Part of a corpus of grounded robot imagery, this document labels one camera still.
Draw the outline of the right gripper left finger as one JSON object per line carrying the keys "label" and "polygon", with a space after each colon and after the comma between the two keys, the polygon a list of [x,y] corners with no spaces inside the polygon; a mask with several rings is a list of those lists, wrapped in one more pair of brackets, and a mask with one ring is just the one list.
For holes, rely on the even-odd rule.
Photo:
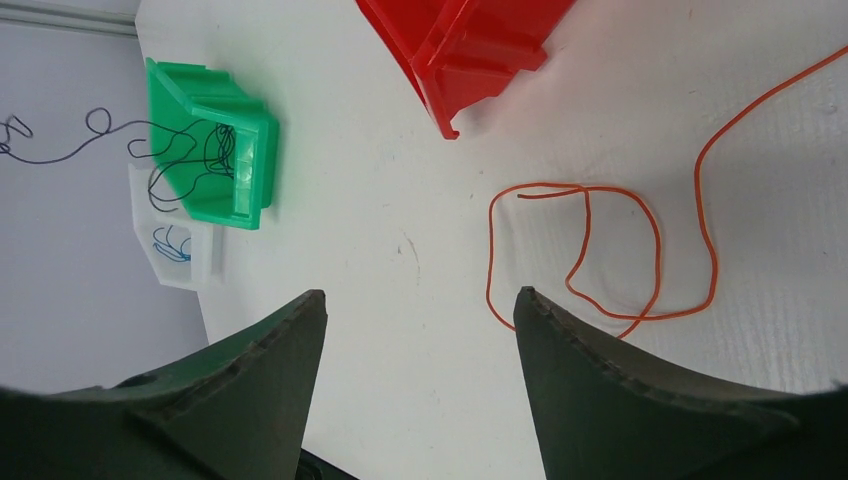
{"label": "right gripper left finger", "polygon": [[309,290],[118,385],[1,392],[5,479],[294,479],[327,327]]}

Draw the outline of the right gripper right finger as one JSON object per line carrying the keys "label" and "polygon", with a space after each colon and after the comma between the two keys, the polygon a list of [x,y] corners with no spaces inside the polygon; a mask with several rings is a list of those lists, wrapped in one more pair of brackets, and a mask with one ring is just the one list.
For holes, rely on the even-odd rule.
{"label": "right gripper right finger", "polygon": [[549,479],[843,479],[847,390],[790,394],[663,360],[532,287],[517,346]]}

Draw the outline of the clear plastic bin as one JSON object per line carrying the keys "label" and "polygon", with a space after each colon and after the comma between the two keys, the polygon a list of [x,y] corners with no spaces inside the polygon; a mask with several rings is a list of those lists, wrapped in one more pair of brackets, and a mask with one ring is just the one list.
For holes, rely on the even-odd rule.
{"label": "clear plastic bin", "polygon": [[133,229],[159,283],[199,292],[223,280],[223,228],[190,218],[181,206],[155,207],[151,168],[128,167]]}

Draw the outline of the green plastic bin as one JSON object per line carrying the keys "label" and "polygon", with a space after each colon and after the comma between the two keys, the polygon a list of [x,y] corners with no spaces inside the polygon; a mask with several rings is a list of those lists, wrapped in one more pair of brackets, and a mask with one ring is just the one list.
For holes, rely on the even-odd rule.
{"label": "green plastic bin", "polygon": [[146,61],[150,192],[158,207],[256,230],[272,203],[280,124],[225,70]]}

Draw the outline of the red plastic bin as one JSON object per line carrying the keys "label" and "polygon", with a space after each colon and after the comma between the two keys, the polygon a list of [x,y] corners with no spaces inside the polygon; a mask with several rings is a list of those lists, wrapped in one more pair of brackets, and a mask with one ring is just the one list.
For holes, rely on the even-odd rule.
{"label": "red plastic bin", "polygon": [[453,118],[536,71],[574,0],[357,0],[446,140]]}

